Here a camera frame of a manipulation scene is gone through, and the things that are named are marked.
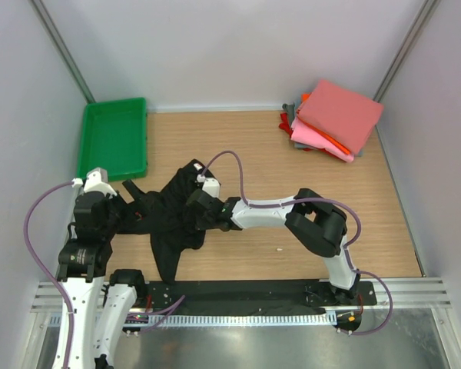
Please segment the aluminium frame rail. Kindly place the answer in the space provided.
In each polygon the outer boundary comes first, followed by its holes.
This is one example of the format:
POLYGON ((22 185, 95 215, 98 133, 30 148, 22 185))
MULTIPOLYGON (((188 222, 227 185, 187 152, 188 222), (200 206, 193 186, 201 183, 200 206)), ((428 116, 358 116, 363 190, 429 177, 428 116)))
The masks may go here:
MULTIPOLYGON (((384 278, 393 307, 398 309, 451 308, 449 295, 441 278, 384 278)), ((31 313, 61 311, 61 295, 51 282, 40 282, 32 302, 31 313)))

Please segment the folded light pink t shirt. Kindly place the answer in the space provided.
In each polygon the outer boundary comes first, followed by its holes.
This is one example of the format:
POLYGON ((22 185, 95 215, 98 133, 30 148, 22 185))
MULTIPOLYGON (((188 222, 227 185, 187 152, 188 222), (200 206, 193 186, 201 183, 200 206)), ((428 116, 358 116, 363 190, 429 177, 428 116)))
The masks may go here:
POLYGON ((352 162, 354 160, 353 154, 344 153, 331 141, 305 125, 298 118, 293 120, 291 128, 291 139, 294 142, 316 149, 322 149, 345 162, 352 162))

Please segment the folded salmon pink t shirt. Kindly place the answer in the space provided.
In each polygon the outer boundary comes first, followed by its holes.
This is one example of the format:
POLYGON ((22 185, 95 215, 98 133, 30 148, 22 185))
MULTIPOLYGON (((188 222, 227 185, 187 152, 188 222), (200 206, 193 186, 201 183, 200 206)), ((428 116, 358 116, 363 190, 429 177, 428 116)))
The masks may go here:
POLYGON ((299 119, 312 124, 358 155, 379 122, 384 106, 362 94, 321 79, 300 106, 299 119))

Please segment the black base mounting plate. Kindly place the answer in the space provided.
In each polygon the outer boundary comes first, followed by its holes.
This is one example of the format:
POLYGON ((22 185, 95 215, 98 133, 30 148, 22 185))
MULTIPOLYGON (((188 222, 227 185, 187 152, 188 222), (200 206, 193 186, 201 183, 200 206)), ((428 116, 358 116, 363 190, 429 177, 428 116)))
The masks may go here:
POLYGON ((264 308, 265 306, 336 307, 362 303, 377 304, 373 283, 360 281, 357 294, 337 297, 326 280, 251 280, 251 281, 178 281, 169 285, 162 281, 146 284, 155 310, 167 308, 182 298, 186 310, 209 311, 224 308, 264 308))

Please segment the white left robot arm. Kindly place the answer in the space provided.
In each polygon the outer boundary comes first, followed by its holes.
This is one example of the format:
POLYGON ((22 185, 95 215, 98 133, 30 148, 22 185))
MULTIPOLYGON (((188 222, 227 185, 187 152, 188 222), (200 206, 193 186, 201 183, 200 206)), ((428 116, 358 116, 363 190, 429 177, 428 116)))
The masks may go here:
POLYGON ((74 207, 75 237, 58 256, 58 283, 64 298, 55 368, 112 368, 114 353, 130 309, 148 293, 141 271, 117 270, 101 300, 111 241, 128 205, 99 174, 79 181, 83 192, 74 207))

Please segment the black t shirt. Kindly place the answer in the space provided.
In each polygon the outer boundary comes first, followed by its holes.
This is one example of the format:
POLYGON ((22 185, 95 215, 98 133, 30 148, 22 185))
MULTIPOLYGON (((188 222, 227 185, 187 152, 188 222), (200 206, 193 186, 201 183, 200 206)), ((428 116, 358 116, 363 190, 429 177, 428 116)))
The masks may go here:
POLYGON ((198 188, 197 175, 204 164, 192 159, 179 168, 160 191, 146 193, 147 207, 133 208, 136 221, 129 221, 119 234, 148 234, 158 273, 166 284, 173 284, 182 251, 197 250, 204 244, 206 231, 197 230, 195 216, 186 205, 189 196, 198 188))

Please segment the folded grey t shirt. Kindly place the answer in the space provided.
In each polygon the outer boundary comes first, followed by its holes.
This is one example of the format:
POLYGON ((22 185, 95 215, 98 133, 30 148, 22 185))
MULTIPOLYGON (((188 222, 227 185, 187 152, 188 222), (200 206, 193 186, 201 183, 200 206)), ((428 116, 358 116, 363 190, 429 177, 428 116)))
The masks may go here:
POLYGON ((301 101, 295 101, 290 104, 283 103, 282 109, 287 115, 290 115, 292 117, 292 120, 294 120, 299 111, 300 106, 301 106, 301 101))

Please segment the right aluminium corner post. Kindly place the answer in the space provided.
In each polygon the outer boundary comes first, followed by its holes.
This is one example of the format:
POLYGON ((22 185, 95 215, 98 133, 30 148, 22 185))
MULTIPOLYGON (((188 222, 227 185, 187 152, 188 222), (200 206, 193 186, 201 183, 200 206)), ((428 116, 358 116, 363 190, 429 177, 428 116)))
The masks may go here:
POLYGON ((395 77, 400 72, 405 61, 408 59, 410 52, 415 47, 418 39, 422 35, 425 27, 428 25, 430 19, 433 17, 437 7, 440 4, 440 0, 425 0, 417 12, 411 26, 408 29, 394 59, 392 60, 383 80, 380 83, 379 88, 373 96, 373 100, 381 102, 392 85, 395 77))

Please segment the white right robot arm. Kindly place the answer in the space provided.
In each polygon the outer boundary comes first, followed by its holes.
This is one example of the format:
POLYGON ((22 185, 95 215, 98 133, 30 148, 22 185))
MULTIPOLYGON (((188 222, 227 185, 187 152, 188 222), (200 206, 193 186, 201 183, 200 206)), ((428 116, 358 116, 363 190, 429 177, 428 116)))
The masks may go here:
POLYGON ((249 228, 285 227, 312 254, 323 259, 330 293, 339 304, 349 304, 359 294, 360 276, 347 256, 347 215, 334 201, 308 188, 285 199, 226 201, 197 189, 187 200, 200 230, 241 231, 249 228))

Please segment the folded orange t shirt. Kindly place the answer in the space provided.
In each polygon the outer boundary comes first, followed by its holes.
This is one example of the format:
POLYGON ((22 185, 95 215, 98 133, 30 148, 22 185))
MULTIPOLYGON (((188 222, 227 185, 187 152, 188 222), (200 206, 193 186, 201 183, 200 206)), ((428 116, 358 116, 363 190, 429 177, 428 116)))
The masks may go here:
MULTIPOLYGON (((300 105, 302 105, 308 98, 310 97, 310 93, 303 93, 300 97, 300 105)), ((312 124, 304 121, 302 118, 300 119, 308 128, 312 129, 315 131, 317 134, 321 135, 325 139, 327 139, 331 144, 333 144, 336 148, 338 148, 341 152, 343 152, 345 155, 350 155, 351 151, 343 146, 341 143, 339 143, 337 140, 334 138, 330 137, 328 134, 322 132, 318 128, 314 127, 312 124)))

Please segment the aluminium corner post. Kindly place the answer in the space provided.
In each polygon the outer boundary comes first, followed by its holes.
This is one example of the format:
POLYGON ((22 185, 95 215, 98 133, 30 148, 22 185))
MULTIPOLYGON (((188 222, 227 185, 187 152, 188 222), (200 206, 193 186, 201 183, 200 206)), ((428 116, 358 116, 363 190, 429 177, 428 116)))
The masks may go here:
POLYGON ((392 85, 395 77, 400 72, 405 61, 408 59, 410 52, 415 47, 418 39, 422 35, 425 27, 428 25, 430 19, 433 17, 437 7, 440 4, 440 0, 425 0, 417 12, 411 26, 408 29, 394 59, 392 60, 383 80, 380 83, 379 88, 373 96, 373 100, 381 102, 392 85))
POLYGON ((29 1, 31 7, 34 9, 45 29, 48 37, 50 38, 55 49, 59 53, 62 61, 64 62, 68 72, 73 78, 74 83, 78 86, 81 94, 88 104, 95 103, 95 97, 93 96, 91 89, 88 87, 84 76, 82 75, 77 63, 75 62, 72 54, 70 53, 68 46, 66 45, 58 27, 55 24, 54 19, 47 10, 45 3, 42 0, 31 0, 29 1))

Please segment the left aluminium corner post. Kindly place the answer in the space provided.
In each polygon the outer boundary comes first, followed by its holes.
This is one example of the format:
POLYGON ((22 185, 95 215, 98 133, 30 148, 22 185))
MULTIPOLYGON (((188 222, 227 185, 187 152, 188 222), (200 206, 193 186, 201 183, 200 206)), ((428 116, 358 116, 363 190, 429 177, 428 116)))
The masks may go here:
POLYGON ((31 0, 29 1, 31 7, 34 9, 45 29, 48 37, 50 38, 55 49, 59 53, 62 61, 64 62, 68 72, 73 78, 74 83, 78 86, 81 94, 88 104, 95 103, 95 97, 93 96, 91 89, 88 87, 84 76, 82 75, 77 63, 75 62, 72 54, 70 53, 68 46, 66 45, 58 27, 55 24, 54 19, 47 10, 45 3, 42 0, 31 0))

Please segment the folded red t shirt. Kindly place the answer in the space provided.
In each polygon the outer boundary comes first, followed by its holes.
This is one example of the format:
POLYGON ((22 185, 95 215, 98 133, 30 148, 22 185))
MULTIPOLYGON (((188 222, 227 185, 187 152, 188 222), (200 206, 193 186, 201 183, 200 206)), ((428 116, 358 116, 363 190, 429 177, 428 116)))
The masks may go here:
POLYGON ((286 112, 280 113, 280 124, 278 125, 278 128, 281 131, 284 131, 288 135, 289 138, 291 137, 293 130, 291 129, 289 125, 288 116, 286 112))

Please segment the green plastic bin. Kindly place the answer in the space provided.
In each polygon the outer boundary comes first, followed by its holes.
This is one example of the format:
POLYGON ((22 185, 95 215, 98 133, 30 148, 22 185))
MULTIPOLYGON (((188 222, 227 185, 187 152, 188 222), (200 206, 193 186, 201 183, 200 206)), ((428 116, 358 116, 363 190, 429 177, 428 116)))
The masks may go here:
POLYGON ((103 168, 109 181, 143 178, 148 170, 147 113, 145 98, 86 105, 76 176, 103 168))

